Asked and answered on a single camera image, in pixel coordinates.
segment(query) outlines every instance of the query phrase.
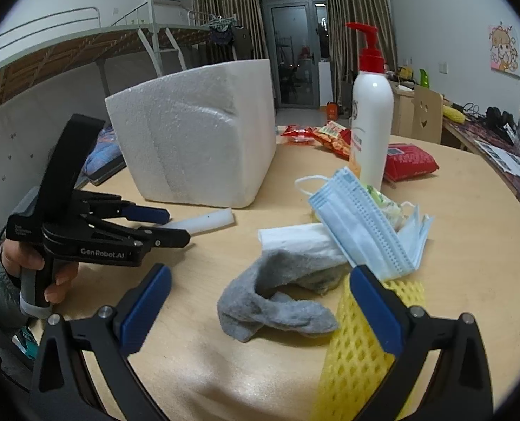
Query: white bottle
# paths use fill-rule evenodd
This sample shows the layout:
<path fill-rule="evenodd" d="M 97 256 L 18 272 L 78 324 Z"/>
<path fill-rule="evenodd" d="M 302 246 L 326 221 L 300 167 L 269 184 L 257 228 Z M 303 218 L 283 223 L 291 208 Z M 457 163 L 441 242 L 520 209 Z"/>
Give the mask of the white bottle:
<path fill-rule="evenodd" d="M 380 190 L 393 124 L 393 90 L 384 75 L 384 58 L 376 47 L 377 28 L 354 22 L 346 26 L 363 31 L 367 39 L 352 92 L 349 167 L 361 183 Z"/>

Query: canvas painting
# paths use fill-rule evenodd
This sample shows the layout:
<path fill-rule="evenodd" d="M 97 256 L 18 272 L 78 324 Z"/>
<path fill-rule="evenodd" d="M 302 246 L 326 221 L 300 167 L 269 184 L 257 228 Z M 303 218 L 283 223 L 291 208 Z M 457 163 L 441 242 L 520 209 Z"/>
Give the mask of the canvas painting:
<path fill-rule="evenodd" d="M 490 68 L 519 77 L 519 44 L 513 26 L 491 25 L 489 27 Z"/>

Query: wooden chair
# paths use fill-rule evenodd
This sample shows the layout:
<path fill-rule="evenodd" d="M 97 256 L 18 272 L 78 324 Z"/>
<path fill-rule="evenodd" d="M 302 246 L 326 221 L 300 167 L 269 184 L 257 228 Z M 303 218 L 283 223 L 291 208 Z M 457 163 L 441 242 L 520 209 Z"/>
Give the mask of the wooden chair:
<path fill-rule="evenodd" d="M 421 141 L 441 143 L 443 128 L 443 96 L 429 88 L 414 89 L 412 137 Z"/>

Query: metal bolt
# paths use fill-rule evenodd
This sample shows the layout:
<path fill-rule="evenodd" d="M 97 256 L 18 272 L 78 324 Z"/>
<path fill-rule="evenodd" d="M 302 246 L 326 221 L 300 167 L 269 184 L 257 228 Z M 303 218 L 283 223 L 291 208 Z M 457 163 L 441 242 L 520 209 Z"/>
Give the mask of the metal bolt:
<path fill-rule="evenodd" d="M 100 318 L 107 318 L 113 313 L 114 309 L 112 309 L 109 305 L 104 305 L 103 307 L 100 307 L 100 310 L 98 310 L 98 316 Z"/>
<path fill-rule="evenodd" d="M 413 305 L 412 307 L 410 307 L 410 315 L 412 315 L 415 318 L 421 318 L 425 314 L 426 311 L 419 305 Z"/>
<path fill-rule="evenodd" d="M 51 326 L 54 326 L 56 325 L 57 323 L 59 323 L 61 321 L 61 317 L 54 313 L 53 315 L 49 315 L 49 318 L 47 319 L 47 322 L 51 325 Z"/>
<path fill-rule="evenodd" d="M 467 325 L 472 325 L 474 323 L 474 316 L 472 316 L 472 314 L 470 314 L 469 312 L 465 312 L 461 315 L 461 318 L 463 318 L 463 321 L 467 324 Z"/>

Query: paper sheet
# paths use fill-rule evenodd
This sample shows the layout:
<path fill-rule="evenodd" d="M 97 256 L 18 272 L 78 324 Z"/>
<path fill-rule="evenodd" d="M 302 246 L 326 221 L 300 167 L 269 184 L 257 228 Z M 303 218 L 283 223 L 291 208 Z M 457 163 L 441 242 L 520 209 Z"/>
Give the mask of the paper sheet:
<path fill-rule="evenodd" d="M 475 140 L 475 142 L 494 160 L 494 162 L 505 172 L 520 177 L 520 157 L 512 155 L 503 149 L 494 147 L 493 145 L 486 144 Z"/>

